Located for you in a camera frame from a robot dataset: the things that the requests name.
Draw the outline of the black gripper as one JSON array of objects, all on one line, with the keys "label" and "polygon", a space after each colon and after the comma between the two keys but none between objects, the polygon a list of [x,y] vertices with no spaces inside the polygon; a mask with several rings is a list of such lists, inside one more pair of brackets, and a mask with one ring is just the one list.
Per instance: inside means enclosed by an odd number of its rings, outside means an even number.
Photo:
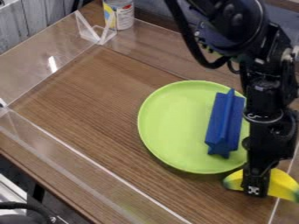
[{"label": "black gripper", "polygon": [[282,160],[295,154],[298,135],[298,113],[287,109],[283,117],[271,123],[251,122],[247,149],[247,163],[243,168],[242,188],[246,195],[264,198],[270,189],[271,170]]}]

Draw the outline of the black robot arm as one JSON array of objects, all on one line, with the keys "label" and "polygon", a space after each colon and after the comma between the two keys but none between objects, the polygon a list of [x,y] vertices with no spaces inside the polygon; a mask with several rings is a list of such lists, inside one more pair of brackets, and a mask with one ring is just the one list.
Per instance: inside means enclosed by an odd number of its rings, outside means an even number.
[{"label": "black robot arm", "polygon": [[263,0],[184,0],[200,17],[190,27],[178,0],[163,0],[198,63],[210,69],[239,64],[247,105],[247,162],[223,180],[228,189],[256,197],[299,202],[299,182],[279,170],[295,156],[299,115],[290,108],[298,98],[296,49],[279,24],[267,16]]}]

